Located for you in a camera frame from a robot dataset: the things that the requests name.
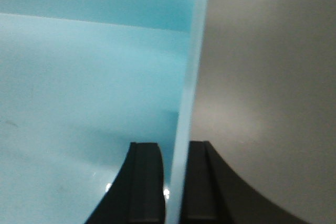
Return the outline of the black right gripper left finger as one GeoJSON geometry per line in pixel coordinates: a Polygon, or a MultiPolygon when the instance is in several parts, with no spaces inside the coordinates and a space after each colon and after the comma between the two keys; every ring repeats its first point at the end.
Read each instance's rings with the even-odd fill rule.
{"type": "Polygon", "coordinates": [[[132,142],[115,180],[86,223],[164,223],[163,185],[158,143],[132,142]]]}

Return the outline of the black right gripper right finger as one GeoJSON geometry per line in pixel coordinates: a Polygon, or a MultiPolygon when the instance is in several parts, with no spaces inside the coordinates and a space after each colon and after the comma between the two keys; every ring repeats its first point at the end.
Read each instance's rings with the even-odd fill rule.
{"type": "Polygon", "coordinates": [[[208,141],[191,141],[183,193],[184,223],[303,223],[239,177],[208,141]]]}

